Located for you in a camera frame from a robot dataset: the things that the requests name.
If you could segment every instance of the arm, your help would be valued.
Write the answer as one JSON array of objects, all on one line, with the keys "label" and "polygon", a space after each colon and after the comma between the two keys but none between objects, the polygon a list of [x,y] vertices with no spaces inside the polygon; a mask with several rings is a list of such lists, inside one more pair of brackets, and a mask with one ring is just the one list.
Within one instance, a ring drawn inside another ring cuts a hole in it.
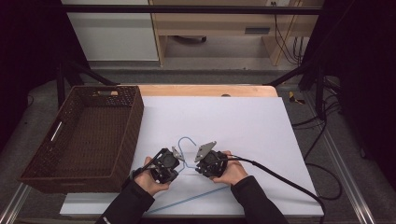
[{"label": "arm", "polygon": [[231,192],[244,207],[247,223],[289,223],[279,209],[267,198],[254,176],[248,176],[231,186]]},{"label": "arm", "polygon": [[212,178],[215,183],[231,186],[235,199],[244,207],[249,224],[287,224],[288,221],[267,198],[254,176],[248,176],[239,161],[228,161],[227,169],[221,177]]},{"label": "arm", "polygon": [[[151,160],[146,157],[145,164]],[[154,203],[154,194],[169,189],[169,184],[159,184],[150,171],[144,171],[132,180],[98,218],[97,224],[135,224]]]}]

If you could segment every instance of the black pole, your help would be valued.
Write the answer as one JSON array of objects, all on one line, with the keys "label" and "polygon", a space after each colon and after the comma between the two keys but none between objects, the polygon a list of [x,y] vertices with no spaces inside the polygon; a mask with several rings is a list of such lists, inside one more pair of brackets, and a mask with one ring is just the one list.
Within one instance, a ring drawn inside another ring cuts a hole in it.
[{"label": "black pole", "polygon": [[240,6],[144,6],[144,5],[62,5],[44,6],[51,11],[84,13],[202,13],[323,15],[334,10],[321,7],[240,7]]},{"label": "black pole", "polygon": [[262,84],[263,86],[273,86],[276,87],[280,84],[282,84],[283,82],[289,80],[292,77],[298,76],[300,74],[303,74],[307,71],[307,69],[309,69],[311,67],[311,65],[313,64],[312,61],[307,61],[306,63],[303,63],[302,65],[300,65],[299,67],[289,71],[287,74],[283,75],[282,77],[279,77],[277,79],[275,79],[272,82],[269,83],[265,83]]},{"label": "black pole", "polygon": [[102,84],[104,84],[106,86],[117,86],[117,85],[120,85],[120,83],[110,81],[107,78],[102,77],[99,74],[93,72],[91,69],[86,68],[86,67],[84,67],[81,64],[78,64],[76,62],[68,62],[68,65],[70,65],[71,68],[73,68],[74,70],[77,70],[77,72],[84,73],[84,74],[90,76],[91,78],[101,82]]}]

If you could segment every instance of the gray floor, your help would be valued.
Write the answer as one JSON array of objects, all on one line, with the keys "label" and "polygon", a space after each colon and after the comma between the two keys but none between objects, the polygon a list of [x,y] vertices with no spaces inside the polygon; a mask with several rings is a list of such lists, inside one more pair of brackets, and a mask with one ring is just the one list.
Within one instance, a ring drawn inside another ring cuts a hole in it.
[{"label": "gray floor", "polygon": [[[104,67],[100,67],[102,64],[99,64],[100,66],[97,68],[102,68],[99,72],[105,77],[122,83],[261,84],[287,73],[294,66],[285,63],[276,68],[269,66],[268,56],[262,49],[263,45],[259,38],[209,37],[204,44],[171,39],[169,44],[173,47],[168,48],[165,62],[169,63],[163,68],[152,66],[152,64],[139,65],[137,66],[139,69],[134,70],[117,66],[109,66],[104,69]],[[295,78],[278,88],[278,94],[284,99],[291,123],[314,116],[309,105],[300,105],[289,101],[289,88],[293,89],[293,84],[297,80],[298,78]],[[311,92],[302,94],[294,91],[294,94],[297,99],[304,99]],[[34,89],[30,95],[31,105],[26,109],[21,123],[0,154],[0,211],[3,211],[11,200],[19,185],[17,178],[35,153],[56,116],[57,98],[54,82]],[[359,146],[344,117],[337,111],[331,113],[328,117],[327,129],[353,174],[376,223],[396,223],[396,193],[375,162],[361,158]],[[303,154],[311,146],[318,133],[318,127],[295,130]],[[322,138],[307,161],[335,171]],[[309,172],[321,195],[332,196],[336,193],[337,185],[331,176],[315,168],[309,168]],[[21,208],[19,221],[21,218],[69,219],[69,217],[59,216],[63,199],[64,195],[62,194],[46,195],[32,189]],[[360,223],[345,193],[337,201],[324,202],[327,209],[325,223]],[[291,218],[290,222],[318,223],[318,219]]]}]

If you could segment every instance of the black sleeve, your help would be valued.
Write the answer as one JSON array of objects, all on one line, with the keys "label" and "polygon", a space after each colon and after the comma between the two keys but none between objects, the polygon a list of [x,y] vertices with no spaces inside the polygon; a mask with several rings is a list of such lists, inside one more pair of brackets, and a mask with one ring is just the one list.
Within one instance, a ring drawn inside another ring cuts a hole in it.
[{"label": "black sleeve", "polygon": [[249,224],[289,223],[277,207],[267,198],[254,176],[248,176],[231,186],[235,199],[244,207]]},{"label": "black sleeve", "polygon": [[153,203],[154,198],[132,180],[96,223],[135,224]]}]

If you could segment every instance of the white cabinet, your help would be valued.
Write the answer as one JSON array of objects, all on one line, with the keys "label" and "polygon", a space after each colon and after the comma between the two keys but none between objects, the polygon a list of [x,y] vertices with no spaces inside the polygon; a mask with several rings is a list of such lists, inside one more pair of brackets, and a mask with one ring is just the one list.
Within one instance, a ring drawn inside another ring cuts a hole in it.
[{"label": "white cabinet", "polygon": [[[147,5],[147,0],[62,0],[63,4]],[[88,61],[158,61],[148,13],[68,13]]]}]

